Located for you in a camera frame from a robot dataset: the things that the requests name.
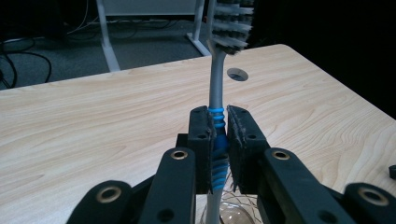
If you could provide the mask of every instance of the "gray toothbrush handle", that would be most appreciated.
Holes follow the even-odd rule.
[[[208,194],[206,205],[205,224],[219,224],[220,220],[220,204],[222,189],[215,190],[213,194]]]
[[[227,54],[216,50],[217,53],[212,54],[210,90],[209,90],[209,108],[222,108],[223,95],[223,68],[224,59]]]

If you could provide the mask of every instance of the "black metal bracket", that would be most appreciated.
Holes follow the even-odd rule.
[[[346,186],[344,194],[324,187],[295,154],[270,147],[246,109],[227,110],[233,182],[258,196],[264,223],[396,223],[391,194],[365,183]],[[67,223],[194,223],[195,195],[211,190],[215,134],[207,107],[193,109],[189,133],[163,154],[156,175],[133,188],[121,181],[97,185]]]

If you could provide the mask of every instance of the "light wood tabletop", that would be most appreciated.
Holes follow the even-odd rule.
[[[339,192],[366,182],[396,196],[396,121],[293,49],[228,56],[224,104],[247,109],[272,147]],[[0,223],[65,223],[95,185],[134,186],[208,104],[210,57],[0,91]],[[205,206],[198,197],[197,218]]]

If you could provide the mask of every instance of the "gray carpet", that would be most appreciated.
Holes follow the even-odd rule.
[[[193,30],[193,21],[114,22],[108,29],[121,70],[202,57],[186,37],[186,33]],[[35,38],[35,45],[26,52],[38,53],[50,60],[49,82],[102,74],[109,70],[101,37],[99,24],[93,23],[63,41]],[[204,23],[200,40],[206,46]],[[24,49],[32,44],[32,39],[9,42],[5,50]],[[9,54],[8,57],[18,72],[17,88],[44,83],[49,71],[44,59],[25,54]],[[4,56],[0,59],[0,69],[5,80],[12,83],[12,69]],[[0,90],[6,88],[0,82]]]

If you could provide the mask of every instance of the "black cable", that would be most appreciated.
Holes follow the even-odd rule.
[[[50,75],[52,73],[52,64],[50,62],[50,59],[48,59],[47,57],[45,57],[45,56],[43,56],[41,54],[37,54],[37,53],[33,53],[33,52],[15,52],[15,53],[9,53],[9,54],[28,54],[28,55],[34,55],[36,57],[44,59],[49,65],[49,72],[47,73],[46,80],[44,81],[44,83],[49,82]]]
[[[0,69],[0,80],[3,82],[3,84],[7,87],[7,89],[10,88],[8,82],[4,79],[4,74],[3,71]]]
[[[38,54],[38,53],[23,52],[23,51],[20,51],[20,50],[5,51],[5,50],[4,50],[4,44],[5,44],[4,42],[1,42],[1,43],[0,43],[0,55],[4,55],[6,61],[7,61],[8,64],[10,65],[10,67],[11,67],[11,69],[12,69],[12,73],[13,73],[13,80],[12,80],[11,85],[8,84],[8,82],[4,79],[4,75],[2,74],[1,80],[2,80],[2,82],[5,84],[5,86],[6,86],[8,89],[15,88],[15,86],[17,85],[17,81],[18,81],[18,72],[17,72],[17,69],[16,69],[16,67],[15,67],[15,64],[14,64],[14,62],[12,62],[12,60],[8,57],[8,55],[12,55],[12,54],[27,54],[27,55],[33,55],[33,56],[36,56],[36,57],[39,57],[39,58],[44,59],[44,60],[48,63],[48,65],[49,65],[49,72],[48,72],[48,74],[47,74],[47,76],[46,76],[45,83],[49,82],[49,80],[50,80],[50,75],[51,75],[51,73],[52,73],[52,64],[51,64],[50,60],[49,60],[47,57],[45,57],[45,56],[43,56],[43,55],[41,55],[41,54]]]

